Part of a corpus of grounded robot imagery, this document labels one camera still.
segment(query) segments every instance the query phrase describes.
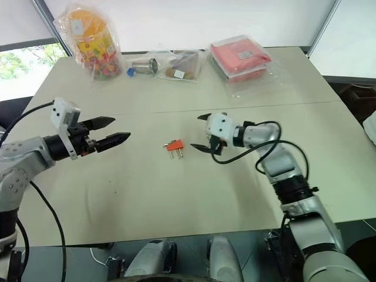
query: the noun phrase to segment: red packaged item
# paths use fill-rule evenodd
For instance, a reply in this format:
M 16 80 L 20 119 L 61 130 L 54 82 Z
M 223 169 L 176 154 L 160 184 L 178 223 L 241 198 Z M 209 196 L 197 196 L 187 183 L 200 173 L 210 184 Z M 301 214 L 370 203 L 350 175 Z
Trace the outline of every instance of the red packaged item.
M 229 75 L 271 62 L 264 49 L 245 35 L 212 43 L 211 53 Z

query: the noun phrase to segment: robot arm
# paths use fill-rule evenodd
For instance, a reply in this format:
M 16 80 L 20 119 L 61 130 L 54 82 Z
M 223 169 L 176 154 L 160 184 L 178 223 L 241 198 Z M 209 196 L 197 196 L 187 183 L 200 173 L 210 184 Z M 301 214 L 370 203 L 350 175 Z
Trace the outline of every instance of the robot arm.
M 237 124 L 225 113 L 203 115 L 199 119 L 207 120 L 210 147 L 192 146 L 213 158 L 221 154 L 223 146 L 252 148 L 268 142 L 257 149 L 263 156 L 279 132 L 272 123 Z M 283 213 L 290 219 L 291 232 L 305 258 L 304 281 L 367 281 L 358 266 L 343 254 L 339 230 L 314 194 L 318 189 L 309 187 L 293 155 L 278 143 L 261 165 L 281 201 Z
M 115 119 L 97 117 L 78 123 L 79 114 L 79 109 L 57 98 L 51 120 L 58 135 L 33 137 L 0 147 L 0 281 L 8 278 L 11 250 L 17 239 L 17 212 L 30 180 L 58 160 L 102 152 L 130 136 L 130 133 L 115 133 L 99 141 L 93 140 L 88 136 L 91 130 L 101 129 Z

